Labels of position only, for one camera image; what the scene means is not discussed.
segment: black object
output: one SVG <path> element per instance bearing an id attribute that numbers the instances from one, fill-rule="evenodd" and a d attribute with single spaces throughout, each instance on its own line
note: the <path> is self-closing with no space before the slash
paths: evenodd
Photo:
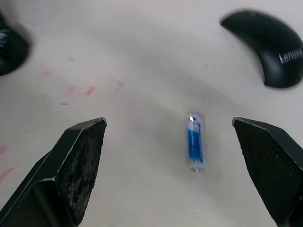
<path id="1" fill-rule="evenodd" d="M 20 67 L 29 55 L 29 43 L 10 28 L 0 14 L 0 76 Z"/>
<path id="2" fill-rule="evenodd" d="M 249 175 L 280 227 L 303 226 L 303 149 L 283 130 L 234 118 Z"/>
<path id="3" fill-rule="evenodd" d="M 99 118 L 67 129 L 0 211 L 0 226 L 77 227 L 95 184 L 106 125 Z"/>
<path id="4" fill-rule="evenodd" d="M 289 26 L 252 10 L 231 14 L 221 21 L 221 25 L 242 38 L 256 52 L 266 86 L 291 87 L 301 81 L 302 41 Z"/>

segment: white table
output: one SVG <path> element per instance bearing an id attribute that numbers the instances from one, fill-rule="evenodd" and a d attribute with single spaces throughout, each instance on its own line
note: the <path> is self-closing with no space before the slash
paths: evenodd
<path id="1" fill-rule="evenodd" d="M 232 118 L 279 126 L 303 145 L 303 87 L 264 87 L 254 53 L 218 21 L 234 9 L 262 9 L 302 35 L 301 0 L 14 0 L 4 7 L 13 7 L 34 46 L 22 68 L 0 77 L 0 147 L 8 147 L 0 174 L 19 166 L 0 185 L 0 207 L 66 128 L 106 117 L 82 227 L 276 226 Z M 201 174 L 186 165 L 193 112 L 206 124 Z"/>

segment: lenovo logo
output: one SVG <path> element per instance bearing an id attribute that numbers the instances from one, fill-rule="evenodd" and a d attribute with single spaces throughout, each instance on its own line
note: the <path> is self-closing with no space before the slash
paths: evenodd
<path id="1" fill-rule="evenodd" d="M 298 58 L 303 58 L 303 50 L 297 49 L 290 51 L 288 53 L 280 53 L 279 58 L 282 64 L 288 63 L 289 61 L 294 61 Z"/>

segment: small glass vial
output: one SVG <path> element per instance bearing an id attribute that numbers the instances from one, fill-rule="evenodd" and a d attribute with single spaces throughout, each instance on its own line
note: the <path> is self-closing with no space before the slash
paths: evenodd
<path id="1" fill-rule="evenodd" d="M 188 133 L 188 166 L 194 172 L 205 170 L 204 130 L 202 117 L 191 114 L 187 123 Z"/>

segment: white surface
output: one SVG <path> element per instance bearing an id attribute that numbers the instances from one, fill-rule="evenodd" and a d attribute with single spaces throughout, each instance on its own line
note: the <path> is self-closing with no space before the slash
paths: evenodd
<path id="1" fill-rule="evenodd" d="M 275 226 L 232 117 L 280 126 L 303 145 L 303 87 L 264 87 L 254 54 L 218 20 L 253 7 L 302 35 L 301 0 L 14 0 L 5 7 L 34 46 L 22 68 L 0 77 L 0 146 L 9 147 L 0 172 L 20 167 L 0 185 L 0 207 L 66 128 L 106 117 L 82 227 Z M 205 117 L 201 174 L 186 165 L 192 112 Z"/>

